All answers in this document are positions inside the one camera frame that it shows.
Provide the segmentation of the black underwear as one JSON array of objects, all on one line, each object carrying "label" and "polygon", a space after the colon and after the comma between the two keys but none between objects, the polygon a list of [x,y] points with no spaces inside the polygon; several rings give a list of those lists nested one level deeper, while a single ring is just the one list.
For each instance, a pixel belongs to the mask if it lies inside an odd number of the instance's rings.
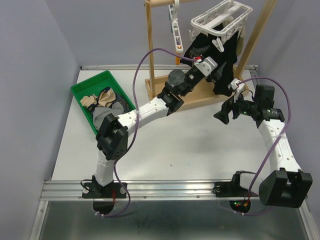
[{"label": "black underwear", "polygon": [[212,43],[217,37],[211,34],[200,33],[185,51],[185,58],[192,58],[202,55],[203,57],[211,57],[216,63],[217,68],[214,72],[220,72],[220,78],[215,78],[214,75],[208,76],[207,80],[215,81],[213,92],[215,95],[231,96],[232,91],[228,85],[234,79],[233,66],[238,61],[239,54],[237,53],[239,32],[227,40],[223,47],[224,51],[220,52]]}]

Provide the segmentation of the wooden clothes rack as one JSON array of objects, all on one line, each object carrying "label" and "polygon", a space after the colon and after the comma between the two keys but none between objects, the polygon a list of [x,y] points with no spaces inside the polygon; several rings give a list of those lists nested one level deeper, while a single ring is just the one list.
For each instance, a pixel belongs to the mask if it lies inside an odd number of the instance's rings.
[{"label": "wooden clothes rack", "polygon": [[[146,12],[146,26],[148,37],[148,49],[153,49],[153,33],[152,33],[152,8],[161,7],[173,4],[173,0],[146,0],[144,2]],[[262,10],[258,16],[255,26],[252,30],[250,38],[245,46],[240,61],[237,66],[233,67],[234,76],[242,80],[242,73],[247,66],[248,60],[254,52],[256,45],[261,37],[269,18],[277,5],[276,0],[267,0],[264,3]],[[154,54],[148,56],[149,78],[145,80],[145,86],[149,99],[153,99],[156,94],[160,93],[165,81],[168,79],[167,75],[155,76]],[[183,97],[184,105],[180,108],[181,111],[202,107],[205,105],[216,104],[227,100],[226,96],[215,95],[213,93],[213,83],[208,83],[202,80],[194,90],[187,96]]]}]

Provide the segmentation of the blue striped underwear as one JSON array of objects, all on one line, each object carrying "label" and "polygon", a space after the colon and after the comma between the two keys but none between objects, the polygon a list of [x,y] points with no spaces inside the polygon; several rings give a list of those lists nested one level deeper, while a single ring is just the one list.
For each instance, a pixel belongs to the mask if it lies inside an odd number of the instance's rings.
[{"label": "blue striped underwear", "polygon": [[122,94],[114,91],[111,87],[106,87],[99,93],[97,113],[112,113],[117,116],[129,113],[132,110],[135,110],[134,105],[131,105]]}]

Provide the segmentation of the beige underwear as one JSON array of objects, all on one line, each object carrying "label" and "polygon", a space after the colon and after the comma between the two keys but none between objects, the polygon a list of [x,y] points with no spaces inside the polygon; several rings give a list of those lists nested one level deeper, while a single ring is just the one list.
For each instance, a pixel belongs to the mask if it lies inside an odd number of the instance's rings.
[{"label": "beige underwear", "polygon": [[92,112],[95,108],[110,107],[116,102],[116,94],[112,89],[103,90],[98,96],[95,94],[84,96],[80,103],[88,111]]}]

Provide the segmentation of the grey underwear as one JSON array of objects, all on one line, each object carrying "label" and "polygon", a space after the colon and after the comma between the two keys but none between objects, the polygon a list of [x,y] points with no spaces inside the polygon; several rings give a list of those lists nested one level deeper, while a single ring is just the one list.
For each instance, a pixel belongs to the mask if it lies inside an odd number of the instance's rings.
[{"label": "grey underwear", "polygon": [[93,125],[98,131],[107,115],[113,114],[114,116],[118,116],[124,112],[124,108],[119,102],[115,102],[111,107],[96,107],[92,114]]}]

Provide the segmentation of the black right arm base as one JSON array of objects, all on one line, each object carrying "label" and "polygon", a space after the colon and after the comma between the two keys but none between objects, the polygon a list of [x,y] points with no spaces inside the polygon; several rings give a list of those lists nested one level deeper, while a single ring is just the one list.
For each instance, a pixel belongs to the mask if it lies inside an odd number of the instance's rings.
[{"label": "black right arm base", "polygon": [[251,171],[236,171],[230,181],[216,181],[212,192],[217,198],[231,198],[231,197],[248,197],[249,190],[248,186],[241,187],[241,180],[245,179],[245,175],[253,177],[254,172]]}]

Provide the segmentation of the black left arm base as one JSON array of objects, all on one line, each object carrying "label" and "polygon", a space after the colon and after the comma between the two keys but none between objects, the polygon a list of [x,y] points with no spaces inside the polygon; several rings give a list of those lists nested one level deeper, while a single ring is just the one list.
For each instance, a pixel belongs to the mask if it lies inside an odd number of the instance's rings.
[{"label": "black left arm base", "polygon": [[84,179],[80,182],[82,186],[83,199],[125,199],[127,197],[127,183],[114,182],[101,186],[95,176],[91,179]]}]

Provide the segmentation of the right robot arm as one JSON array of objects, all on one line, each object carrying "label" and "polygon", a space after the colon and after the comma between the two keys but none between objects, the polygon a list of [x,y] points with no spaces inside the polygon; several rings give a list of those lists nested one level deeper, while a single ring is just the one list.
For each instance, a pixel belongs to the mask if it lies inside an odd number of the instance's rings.
[{"label": "right robot arm", "polygon": [[313,179],[310,173],[302,171],[291,150],[286,136],[283,112],[274,108],[275,88],[257,85],[252,100],[245,100],[240,90],[226,100],[214,118],[228,124],[229,113],[233,119],[240,115],[249,116],[264,141],[267,155],[263,160],[269,163],[270,173],[261,178],[261,168],[257,172],[237,171],[228,183],[216,182],[213,191],[217,197],[258,196],[265,206],[299,208],[311,188]]}]

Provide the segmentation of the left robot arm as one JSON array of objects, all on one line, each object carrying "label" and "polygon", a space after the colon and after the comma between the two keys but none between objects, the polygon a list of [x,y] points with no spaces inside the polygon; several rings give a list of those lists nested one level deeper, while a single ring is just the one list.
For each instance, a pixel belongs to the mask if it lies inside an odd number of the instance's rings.
[{"label": "left robot arm", "polygon": [[96,135],[101,156],[92,176],[92,190],[100,197],[108,196],[114,180],[114,164],[128,152],[129,136],[136,136],[139,128],[176,112],[184,104],[182,97],[217,68],[218,64],[207,57],[196,62],[187,72],[173,70],[168,74],[162,91],[148,103],[125,114],[105,116]]}]

